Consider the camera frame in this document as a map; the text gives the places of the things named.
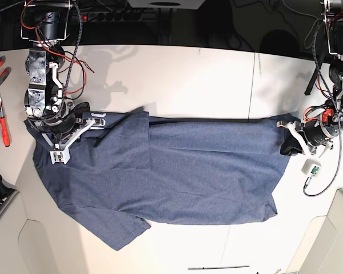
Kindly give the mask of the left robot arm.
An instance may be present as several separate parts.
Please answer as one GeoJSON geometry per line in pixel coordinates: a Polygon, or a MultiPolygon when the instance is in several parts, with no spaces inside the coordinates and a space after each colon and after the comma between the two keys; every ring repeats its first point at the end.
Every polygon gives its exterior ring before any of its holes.
{"type": "Polygon", "coordinates": [[[308,107],[303,121],[293,123],[293,132],[288,133],[281,146],[281,155],[315,154],[318,146],[330,145],[330,141],[343,131],[343,1],[322,1],[322,19],[314,37],[322,34],[327,44],[312,53],[316,71],[308,85],[317,85],[326,102],[308,107]]]}

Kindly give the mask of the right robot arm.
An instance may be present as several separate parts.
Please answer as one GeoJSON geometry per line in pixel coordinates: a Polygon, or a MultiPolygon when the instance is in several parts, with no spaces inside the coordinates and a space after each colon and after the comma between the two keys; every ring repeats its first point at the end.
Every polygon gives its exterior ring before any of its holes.
{"type": "Polygon", "coordinates": [[[70,92],[71,71],[81,68],[86,79],[89,65],[77,57],[83,31],[83,18],[76,1],[25,1],[20,15],[21,37],[32,43],[25,61],[29,86],[24,98],[28,122],[49,143],[51,150],[63,151],[94,126],[94,120],[83,118],[90,111],[88,102],[75,104],[84,87],[70,92]],[[79,29],[75,49],[61,46],[67,37],[71,16],[77,16],[79,29]]]}

